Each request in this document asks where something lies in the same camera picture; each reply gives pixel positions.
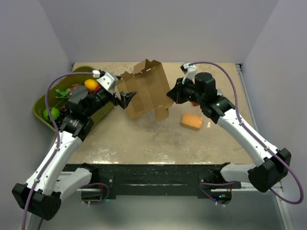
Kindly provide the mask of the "orange sponge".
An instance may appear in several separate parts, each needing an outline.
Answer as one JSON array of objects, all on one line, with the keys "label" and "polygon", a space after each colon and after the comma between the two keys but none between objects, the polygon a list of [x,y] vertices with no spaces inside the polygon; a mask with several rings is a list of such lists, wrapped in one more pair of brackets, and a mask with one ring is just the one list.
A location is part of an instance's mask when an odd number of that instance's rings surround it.
[{"label": "orange sponge", "polygon": [[202,127],[202,118],[190,113],[184,113],[181,119],[181,125],[191,129],[199,130]]}]

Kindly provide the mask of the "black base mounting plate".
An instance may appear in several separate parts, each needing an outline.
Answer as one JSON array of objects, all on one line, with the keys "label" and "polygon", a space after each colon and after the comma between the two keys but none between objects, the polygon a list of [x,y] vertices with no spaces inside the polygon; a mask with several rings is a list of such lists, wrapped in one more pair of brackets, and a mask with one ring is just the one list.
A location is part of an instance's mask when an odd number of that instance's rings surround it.
[{"label": "black base mounting plate", "polygon": [[232,190],[241,183],[226,185],[219,174],[221,164],[67,164],[63,173],[80,167],[89,169],[92,179],[83,187],[84,202],[117,196],[195,196],[228,204]]}]

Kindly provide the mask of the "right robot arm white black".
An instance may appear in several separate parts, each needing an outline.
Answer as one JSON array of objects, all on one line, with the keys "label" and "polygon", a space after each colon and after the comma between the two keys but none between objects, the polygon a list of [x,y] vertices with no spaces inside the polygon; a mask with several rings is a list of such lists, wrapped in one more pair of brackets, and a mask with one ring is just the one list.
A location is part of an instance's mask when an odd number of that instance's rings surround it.
[{"label": "right robot arm white black", "polygon": [[226,130],[251,157],[252,165],[227,164],[214,178],[214,184],[225,188],[230,182],[251,183],[258,191],[267,192],[288,174],[291,153],[266,141],[240,115],[235,106],[218,94],[210,73],[196,74],[194,80],[178,78],[167,96],[177,104],[197,103],[202,113]]}]

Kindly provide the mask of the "purple grape bunch toy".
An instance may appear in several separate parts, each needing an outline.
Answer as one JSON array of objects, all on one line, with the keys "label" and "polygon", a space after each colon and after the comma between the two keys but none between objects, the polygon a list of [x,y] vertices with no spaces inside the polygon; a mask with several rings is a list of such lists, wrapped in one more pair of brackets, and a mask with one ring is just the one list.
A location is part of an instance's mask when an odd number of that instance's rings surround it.
[{"label": "purple grape bunch toy", "polygon": [[60,108],[60,117],[64,118],[70,113],[70,108],[68,105],[64,105]]}]

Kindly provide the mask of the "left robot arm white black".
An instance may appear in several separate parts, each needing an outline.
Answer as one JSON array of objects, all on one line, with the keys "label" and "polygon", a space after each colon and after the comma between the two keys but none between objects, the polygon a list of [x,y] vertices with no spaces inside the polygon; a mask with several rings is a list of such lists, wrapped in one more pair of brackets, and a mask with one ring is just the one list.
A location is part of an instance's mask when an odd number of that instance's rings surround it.
[{"label": "left robot arm white black", "polygon": [[99,184],[98,174],[82,168],[75,173],[72,182],[63,185],[57,181],[68,159],[85,140],[94,122],[91,118],[95,112],[107,103],[119,105],[126,109],[136,92],[108,92],[103,87],[90,94],[85,86],[78,86],[68,99],[70,113],[64,118],[52,148],[24,183],[16,183],[12,194],[20,208],[44,220],[51,220],[58,212],[64,196],[86,185],[94,188]]}]

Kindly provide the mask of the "pink dragon fruit toy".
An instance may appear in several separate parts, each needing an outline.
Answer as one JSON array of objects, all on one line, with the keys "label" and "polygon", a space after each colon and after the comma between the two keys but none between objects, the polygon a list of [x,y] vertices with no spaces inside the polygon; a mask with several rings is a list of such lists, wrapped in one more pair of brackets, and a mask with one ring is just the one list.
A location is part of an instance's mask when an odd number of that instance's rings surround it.
[{"label": "pink dragon fruit toy", "polygon": [[71,87],[67,88],[65,91],[61,91],[59,89],[56,89],[56,93],[57,93],[56,98],[60,98],[60,99],[70,98],[72,90],[79,87],[79,86],[81,86],[81,85],[80,84],[74,84]]}]

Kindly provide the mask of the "yellow lemon toy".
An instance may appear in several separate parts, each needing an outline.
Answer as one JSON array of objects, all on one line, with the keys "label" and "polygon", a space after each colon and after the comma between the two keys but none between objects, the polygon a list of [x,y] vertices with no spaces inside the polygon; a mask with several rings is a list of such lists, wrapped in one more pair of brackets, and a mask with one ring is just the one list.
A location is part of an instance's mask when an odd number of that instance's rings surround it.
[{"label": "yellow lemon toy", "polygon": [[94,89],[99,85],[97,80],[94,79],[87,79],[84,82],[84,86],[87,88],[88,91],[94,92]]}]

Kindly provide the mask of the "green striped melon toy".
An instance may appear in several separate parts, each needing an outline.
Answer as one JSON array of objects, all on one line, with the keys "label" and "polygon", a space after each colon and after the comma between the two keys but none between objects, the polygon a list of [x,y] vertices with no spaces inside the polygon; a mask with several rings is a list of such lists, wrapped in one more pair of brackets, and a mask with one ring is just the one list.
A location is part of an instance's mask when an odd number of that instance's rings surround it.
[{"label": "green striped melon toy", "polygon": [[[51,116],[53,117],[54,120],[57,120],[57,119],[60,117],[60,111],[59,111],[59,109],[57,109],[57,108],[55,108],[55,107],[50,107],[49,110],[50,110]],[[51,123],[51,122],[52,122],[47,109],[45,109],[45,110],[43,111],[43,119],[44,119],[46,122],[48,122],[48,123]]]}]

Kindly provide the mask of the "red silver toothpaste box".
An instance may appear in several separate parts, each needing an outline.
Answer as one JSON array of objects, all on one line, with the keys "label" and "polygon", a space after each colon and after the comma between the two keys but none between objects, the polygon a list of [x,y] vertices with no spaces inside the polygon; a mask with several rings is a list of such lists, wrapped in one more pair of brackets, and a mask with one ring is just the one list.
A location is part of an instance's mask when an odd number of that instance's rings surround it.
[{"label": "red silver toothpaste box", "polygon": [[[218,96],[223,96],[224,94],[223,94],[223,92],[222,92],[221,90],[218,89],[218,90],[217,90],[217,95],[218,95]],[[193,105],[193,106],[199,106],[199,104],[198,104],[198,103],[195,103],[195,102],[192,102],[192,105]]]}]

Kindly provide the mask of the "brown cardboard paper box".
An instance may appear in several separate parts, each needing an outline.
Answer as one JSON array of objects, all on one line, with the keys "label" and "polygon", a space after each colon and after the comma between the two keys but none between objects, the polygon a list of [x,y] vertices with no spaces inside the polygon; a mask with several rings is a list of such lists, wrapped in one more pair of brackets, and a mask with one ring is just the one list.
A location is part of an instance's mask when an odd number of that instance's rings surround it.
[{"label": "brown cardboard paper box", "polygon": [[130,119],[150,111],[154,111],[155,122],[169,117],[168,109],[174,102],[166,95],[170,86],[161,62],[145,59],[133,67],[132,73],[125,71],[120,76],[119,92],[137,92],[126,109]]}]

